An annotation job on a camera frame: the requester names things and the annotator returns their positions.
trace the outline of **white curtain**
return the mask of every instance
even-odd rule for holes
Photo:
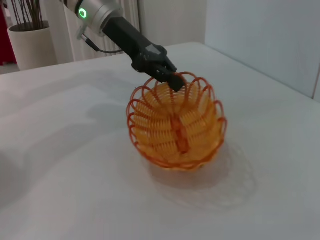
[[[139,11],[138,0],[117,0],[122,6],[124,14],[123,17],[129,21],[135,28],[140,30],[139,25]],[[67,29],[71,42],[72,54],[74,61],[82,61],[89,59],[96,59],[101,57],[110,56],[112,54],[105,54],[96,52],[91,49],[84,41],[77,40],[77,30],[82,25],[82,21],[76,15],[64,7],[64,13],[67,23]],[[86,35],[102,50],[116,51],[119,50],[118,46],[113,43],[107,36],[99,37],[93,33],[89,28],[86,30]]]

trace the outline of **white tabletop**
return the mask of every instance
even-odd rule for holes
[[[197,43],[229,125],[214,164],[152,167],[126,106],[148,77],[125,56],[0,76],[1,240],[319,240],[320,104]]]

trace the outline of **orange wire rim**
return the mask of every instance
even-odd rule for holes
[[[133,145],[148,161],[164,169],[192,171],[212,161],[224,143],[228,122],[204,78],[190,72],[176,75],[185,82],[179,92],[154,78],[133,91],[127,125]]]

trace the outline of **wire basket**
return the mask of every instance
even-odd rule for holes
[[[214,88],[204,78],[190,72],[176,74],[185,82],[179,92],[154,78],[133,91],[127,125],[133,145],[151,163],[192,171],[214,158],[228,122]]]

